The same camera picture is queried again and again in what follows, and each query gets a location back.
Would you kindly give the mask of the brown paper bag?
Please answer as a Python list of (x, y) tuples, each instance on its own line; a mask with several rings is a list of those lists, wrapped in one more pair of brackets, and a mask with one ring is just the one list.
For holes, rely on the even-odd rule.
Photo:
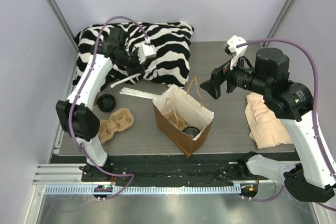
[(153, 103), (156, 124), (186, 157), (195, 153), (206, 141), (214, 121), (214, 112), (190, 95), (191, 85), (184, 90), (170, 86)]

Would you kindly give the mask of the black cup lid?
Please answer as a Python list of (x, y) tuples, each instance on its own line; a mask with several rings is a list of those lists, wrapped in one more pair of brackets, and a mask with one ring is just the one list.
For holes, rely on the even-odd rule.
[(187, 135), (191, 135), (191, 136), (193, 136), (193, 137), (196, 137), (196, 136), (200, 133), (200, 130), (197, 129), (196, 127), (189, 126), (189, 127), (186, 127), (182, 132), (183, 132), (184, 134), (187, 134)]

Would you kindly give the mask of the cardboard cup carrier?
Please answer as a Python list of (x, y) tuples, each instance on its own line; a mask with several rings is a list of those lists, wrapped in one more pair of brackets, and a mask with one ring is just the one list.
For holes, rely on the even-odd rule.
[(178, 114), (175, 115), (173, 112), (171, 112), (166, 114), (164, 117), (178, 130), (182, 131), (186, 128), (186, 123), (184, 119), (181, 118)]
[(116, 132), (124, 132), (134, 124), (134, 116), (127, 108), (121, 108), (113, 112), (107, 120), (100, 121), (98, 137), (104, 144), (114, 137)]

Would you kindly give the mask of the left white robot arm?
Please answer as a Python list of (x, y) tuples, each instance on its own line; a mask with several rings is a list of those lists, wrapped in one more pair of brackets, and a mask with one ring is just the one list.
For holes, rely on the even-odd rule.
[(108, 38), (95, 42), (92, 55), (73, 92), (64, 101), (56, 103), (56, 112), (63, 131), (67, 132), (84, 152), (87, 163), (82, 170), (92, 172), (98, 180), (105, 182), (112, 174), (109, 155), (99, 140), (100, 121), (93, 113), (97, 93), (113, 65), (124, 65), (128, 77), (123, 82), (144, 73), (143, 59), (125, 49), (127, 33), (113, 28)]

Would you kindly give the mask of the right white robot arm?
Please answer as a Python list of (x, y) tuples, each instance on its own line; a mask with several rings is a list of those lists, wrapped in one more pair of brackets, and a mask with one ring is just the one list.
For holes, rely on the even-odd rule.
[(211, 78), (200, 87), (214, 99), (221, 96), (223, 82), (227, 93), (239, 87), (262, 95), (267, 108), (275, 113), (292, 139), (299, 163), (287, 165), (249, 152), (237, 161), (239, 177), (266, 177), (283, 184), (299, 201), (325, 203), (335, 196), (335, 177), (318, 147), (312, 122), (313, 96), (304, 84), (289, 80), (289, 62), (280, 49), (262, 48), (256, 53), (254, 66), (240, 56), (234, 67), (228, 61), (215, 68)]

